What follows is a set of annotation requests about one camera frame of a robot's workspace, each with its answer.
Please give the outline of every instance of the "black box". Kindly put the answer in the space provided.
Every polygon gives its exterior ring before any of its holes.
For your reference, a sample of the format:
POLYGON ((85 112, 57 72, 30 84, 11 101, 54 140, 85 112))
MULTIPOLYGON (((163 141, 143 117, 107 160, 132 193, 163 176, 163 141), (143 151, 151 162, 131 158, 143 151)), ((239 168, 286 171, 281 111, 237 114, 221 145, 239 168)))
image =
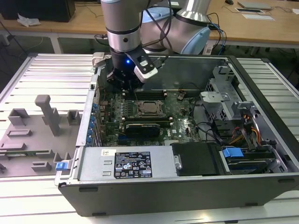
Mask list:
POLYGON ((75 13, 74 0, 0 0, 0 12, 5 20, 26 18, 68 22, 75 13))

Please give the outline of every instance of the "motherboard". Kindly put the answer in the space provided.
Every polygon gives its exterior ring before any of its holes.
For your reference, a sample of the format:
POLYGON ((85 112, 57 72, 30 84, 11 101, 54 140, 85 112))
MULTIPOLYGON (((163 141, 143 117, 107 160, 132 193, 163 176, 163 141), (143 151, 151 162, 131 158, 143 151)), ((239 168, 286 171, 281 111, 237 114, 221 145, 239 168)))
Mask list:
POLYGON ((100 99, 102 145, 167 146, 176 142, 201 141, 191 119, 193 98, 179 92, 106 92, 100 99))

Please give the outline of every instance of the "floor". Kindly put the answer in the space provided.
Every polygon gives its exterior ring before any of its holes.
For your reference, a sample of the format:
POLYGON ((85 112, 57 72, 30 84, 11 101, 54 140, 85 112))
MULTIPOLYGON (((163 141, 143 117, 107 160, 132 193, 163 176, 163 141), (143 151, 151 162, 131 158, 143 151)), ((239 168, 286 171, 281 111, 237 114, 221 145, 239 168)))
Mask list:
MULTIPOLYGON (((54 53, 49 38, 27 36, 17 36, 15 38, 28 53, 54 53)), ((96 42, 94 42, 94 50, 92 51, 88 39, 61 38, 60 42, 66 54, 90 54, 93 51, 109 51, 108 47, 96 42)), ((216 47, 213 54, 218 54, 219 50, 220 46, 216 47)), ((297 55, 295 55, 293 49, 271 48, 269 52, 266 52, 266 48, 260 48, 254 57, 268 58, 284 76, 288 77, 294 69, 296 62, 298 63, 299 50, 297 51, 297 55)), ((228 46, 223 54, 251 58, 249 47, 238 48, 236 46, 228 46)), ((21 48, 14 39, 10 41, 9 46, 0 47, 0 92, 18 70, 25 58, 26 55, 22 53, 21 48)), ((296 85, 299 81, 299 74, 293 72, 289 80, 293 85, 296 85)))

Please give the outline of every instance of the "table leg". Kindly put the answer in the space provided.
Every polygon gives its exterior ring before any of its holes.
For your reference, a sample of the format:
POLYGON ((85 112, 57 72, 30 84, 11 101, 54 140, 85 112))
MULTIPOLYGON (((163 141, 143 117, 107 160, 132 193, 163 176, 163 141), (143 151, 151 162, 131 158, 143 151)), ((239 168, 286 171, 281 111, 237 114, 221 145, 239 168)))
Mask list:
POLYGON ((89 47, 90 47, 90 50, 94 50, 94 40, 93 39, 89 39, 89 47))
POLYGON ((203 55, 211 55, 213 50, 214 44, 212 42, 207 42, 204 48, 204 51, 202 52, 203 55))
POLYGON ((6 37, 5 34, 0 35, 0 41, 1 41, 1 43, 3 43, 4 46, 8 46, 9 45, 9 41, 8 41, 8 39, 7 39, 7 37, 6 37))
POLYGON ((57 37, 50 37, 55 54, 63 54, 64 51, 58 41, 57 37))
POLYGON ((252 49, 251 49, 251 53, 250 53, 250 56, 254 56, 254 55, 256 55, 256 53, 257 53, 257 51, 259 50, 259 48, 260 47, 253 47, 252 49))

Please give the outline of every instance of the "laptop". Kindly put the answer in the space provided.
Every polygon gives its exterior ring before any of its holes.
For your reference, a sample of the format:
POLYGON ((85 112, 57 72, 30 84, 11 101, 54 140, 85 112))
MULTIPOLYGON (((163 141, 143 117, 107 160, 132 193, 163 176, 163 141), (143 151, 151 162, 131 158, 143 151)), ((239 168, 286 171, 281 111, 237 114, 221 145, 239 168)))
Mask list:
POLYGON ((239 1, 238 4, 243 8, 272 10, 272 7, 265 3, 239 1))

